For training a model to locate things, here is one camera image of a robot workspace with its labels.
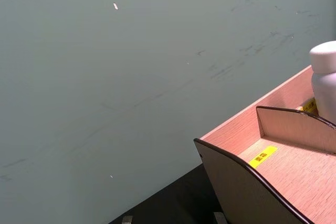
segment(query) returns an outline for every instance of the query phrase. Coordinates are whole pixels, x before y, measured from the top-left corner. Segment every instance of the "white bottle cap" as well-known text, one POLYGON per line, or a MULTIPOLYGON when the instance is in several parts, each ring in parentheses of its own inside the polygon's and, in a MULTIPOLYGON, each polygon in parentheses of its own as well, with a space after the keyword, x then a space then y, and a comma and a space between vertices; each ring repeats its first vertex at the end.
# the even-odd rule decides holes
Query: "white bottle cap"
POLYGON ((311 49, 309 54, 314 73, 336 72, 336 41, 320 44, 311 49))

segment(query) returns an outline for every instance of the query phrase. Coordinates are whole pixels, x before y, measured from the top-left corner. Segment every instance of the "dark edge trim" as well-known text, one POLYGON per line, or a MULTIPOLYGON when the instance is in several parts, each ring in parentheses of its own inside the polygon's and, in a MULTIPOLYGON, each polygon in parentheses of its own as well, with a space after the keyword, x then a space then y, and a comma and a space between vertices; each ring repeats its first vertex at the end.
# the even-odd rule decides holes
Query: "dark edge trim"
POLYGON ((206 141, 200 140, 198 138, 194 139, 194 142, 198 144, 202 144, 222 155, 225 155, 226 157, 232 159, 235 161, 238 165, 240 165, 242 168, 247 170, 252 176, 254 176, 274 197, 276 200, 278 200, 285 208, 287 208, 288 211, 290 211, 297 219, 299 219, 302 223, 305 224, 314 224, 310 219, 308 219, 303 213, 301 213, 298 209, 296 209, 284 196, 282 196, 281 193, 279 193, 273 185, 271 185, 270 182, 267 181, 259 172, 257 172, 255 169, 253 169, 248 163, 246 163, 244 160, 239 158, 238 156, 225 151, 221 148, 218 148, 215 145, 212 145, 206 141))
POLYGON ((324 119, 318 115, 315 115, 313 113, 307 112, 307 111, 301 111, 301 110, 294 110, 294 109, 286 109, 286 108, 277 108, 277 107, 268 107, 268 106, 256 106, 256 110, 258 113, 258 109, 267 109, 267 110, 279 110, 279 111, 286 111, 286 112, 292 112, 292 113, 298 113, 301 115, 309 116, 310 118, 314 118, 321 123, 326 124, 327 126, 333 128, 336 130, 336 125, 333 124, 332 122, 328 121, 327 119, 324 119))

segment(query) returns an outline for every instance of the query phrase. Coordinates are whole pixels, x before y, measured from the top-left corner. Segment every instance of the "dark table surface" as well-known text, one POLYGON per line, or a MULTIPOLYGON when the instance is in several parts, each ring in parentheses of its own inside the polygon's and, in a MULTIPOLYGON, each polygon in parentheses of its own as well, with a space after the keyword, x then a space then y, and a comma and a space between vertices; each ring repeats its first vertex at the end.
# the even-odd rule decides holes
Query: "dark table surface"
POLYGON ((132 224, 207 224, 213 212, 222 211, 203 165, 163 188, 112 221, 121 224, 133 216, 132 224))

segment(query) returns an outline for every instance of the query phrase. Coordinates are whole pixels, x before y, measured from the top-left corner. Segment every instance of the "wooden organizer box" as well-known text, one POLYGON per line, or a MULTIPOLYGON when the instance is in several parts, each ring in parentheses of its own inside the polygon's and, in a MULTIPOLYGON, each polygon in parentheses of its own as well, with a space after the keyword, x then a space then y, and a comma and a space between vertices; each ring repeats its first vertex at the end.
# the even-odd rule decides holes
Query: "wooden organizer box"
POLYGON ((336 223, 336 125, 294 109, 313 97, 311 76, 194 140, 229 223, 336 223))

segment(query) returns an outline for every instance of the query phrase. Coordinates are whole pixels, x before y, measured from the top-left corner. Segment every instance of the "white plastic bottle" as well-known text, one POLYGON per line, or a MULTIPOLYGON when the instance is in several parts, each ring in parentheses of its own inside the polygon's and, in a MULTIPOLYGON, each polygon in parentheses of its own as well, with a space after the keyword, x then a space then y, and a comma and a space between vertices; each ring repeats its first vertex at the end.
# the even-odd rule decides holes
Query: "white plastic bottle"
POLYGON ((336 41, 310 50, 311 84, 319 115, 336 124, 336 41))

